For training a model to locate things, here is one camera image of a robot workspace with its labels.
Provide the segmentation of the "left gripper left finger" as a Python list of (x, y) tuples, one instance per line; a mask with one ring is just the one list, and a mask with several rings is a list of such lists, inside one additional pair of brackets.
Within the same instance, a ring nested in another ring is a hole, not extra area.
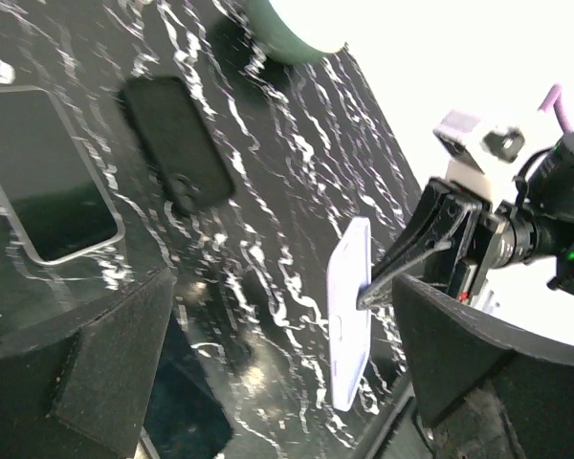
[(173, 276), (0, 339), (0, 458), (134, 455), (172, 307)]

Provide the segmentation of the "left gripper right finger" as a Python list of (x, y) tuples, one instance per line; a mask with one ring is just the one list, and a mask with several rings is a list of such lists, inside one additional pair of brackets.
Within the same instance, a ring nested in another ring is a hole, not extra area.
[(439, 458), (574, 458), (574, 346), (464, 306), (409, 275), (393, 309)]

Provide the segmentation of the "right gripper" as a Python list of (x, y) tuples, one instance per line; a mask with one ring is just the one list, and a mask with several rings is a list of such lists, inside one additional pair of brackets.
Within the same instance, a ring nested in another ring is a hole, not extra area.
[(459, 301), (476, 301), (505, 228), (491, 203), (462, 185), (432, 178), (407, 226), (372, 268), (357, 308), (389, 304), (393, 279), (403, 273)]

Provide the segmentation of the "black phone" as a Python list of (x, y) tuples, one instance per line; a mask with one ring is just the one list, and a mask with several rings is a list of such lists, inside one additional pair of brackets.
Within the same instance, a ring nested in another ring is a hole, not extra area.
[(0, 91), (0, 205), (30, 259), (55, 266), (120, 241), (122, 218), (57, 98)]

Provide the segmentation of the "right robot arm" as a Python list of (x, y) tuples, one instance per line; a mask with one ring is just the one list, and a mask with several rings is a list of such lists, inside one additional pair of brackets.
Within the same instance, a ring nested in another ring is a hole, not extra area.
[(534, 153), (514, 184), (515, 202), (493, 208), (466, 186), (430, 179), (407, 227), (374, 266), (358, 309), (391, 302), (402, 273), (472, 305), (488, 271), (547, 257), (556, 260), (548, 288), (574, 296), (574, 132)]

